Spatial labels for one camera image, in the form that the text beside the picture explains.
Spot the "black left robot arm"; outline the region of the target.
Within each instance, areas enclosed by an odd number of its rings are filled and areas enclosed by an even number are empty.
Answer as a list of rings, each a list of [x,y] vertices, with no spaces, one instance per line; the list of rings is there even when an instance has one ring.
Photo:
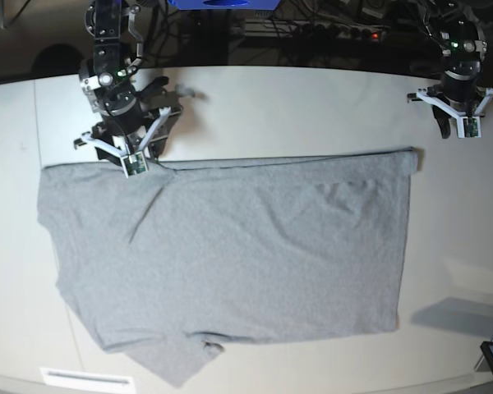
[[[440,82],[417,93],[431,106],[441,138],[457,126],[460,138],[481,135],[480,115],[488,94],[477,88],[487,43],[481,28],[470,21],[457,1],[420,1],[426,33],[440,48]]]

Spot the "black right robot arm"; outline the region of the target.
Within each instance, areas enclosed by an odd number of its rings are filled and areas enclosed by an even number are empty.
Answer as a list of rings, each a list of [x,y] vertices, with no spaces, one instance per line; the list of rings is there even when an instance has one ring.
[[[144,155],[156,160],[164,151],[169,131],[159,119],[166,106],[154,107],[152,101],[167,94],[169,78],[156,77],[142,89],[134,86],[159,9],[158,1],[92,1],[85,12],[94,47],[92,58],[81,63],[79,79],[101,121],[74,146],[94,146],[99,160],[135,167]]]

